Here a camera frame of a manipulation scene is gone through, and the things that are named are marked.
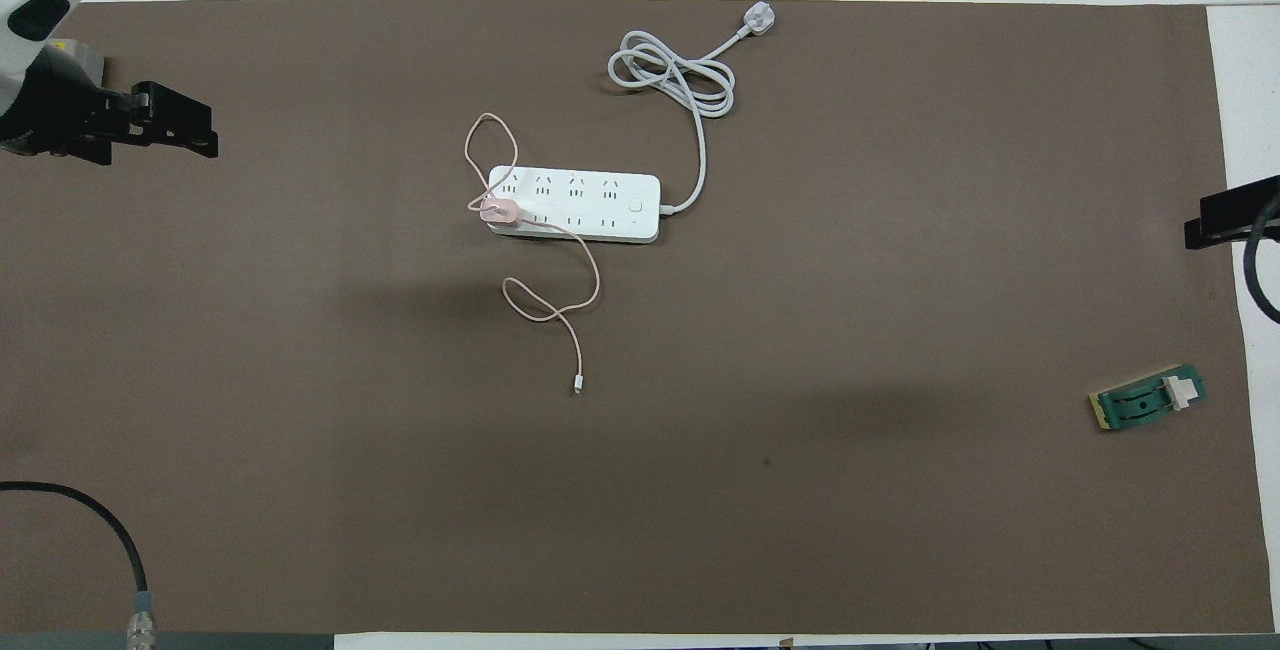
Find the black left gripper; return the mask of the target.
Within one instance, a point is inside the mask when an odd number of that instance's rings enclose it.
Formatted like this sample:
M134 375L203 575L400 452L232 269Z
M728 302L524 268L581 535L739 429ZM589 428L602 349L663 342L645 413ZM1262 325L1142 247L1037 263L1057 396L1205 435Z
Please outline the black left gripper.
M27 68L20 90L3 113L1 145L5 152L72 155L83 161L110 164L113 145L131 145L133 125L145 127L141 147L164 145L197 155L219 155L216 132L189 136L177 131L212 131L212 111L196 99L155 81L131 88L131 122L119 107L123 95L106 90L70 56L37 56Z

